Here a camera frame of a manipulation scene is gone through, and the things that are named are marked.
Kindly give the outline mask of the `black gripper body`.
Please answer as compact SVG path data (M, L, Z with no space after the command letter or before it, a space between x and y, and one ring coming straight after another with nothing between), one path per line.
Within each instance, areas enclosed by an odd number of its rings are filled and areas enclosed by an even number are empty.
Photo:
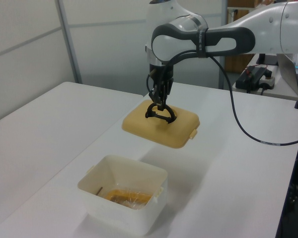
M149 65L150 77L154 82L154 85L157 85L160 80L162 81L173 81L173 66L157 66L150 64Z

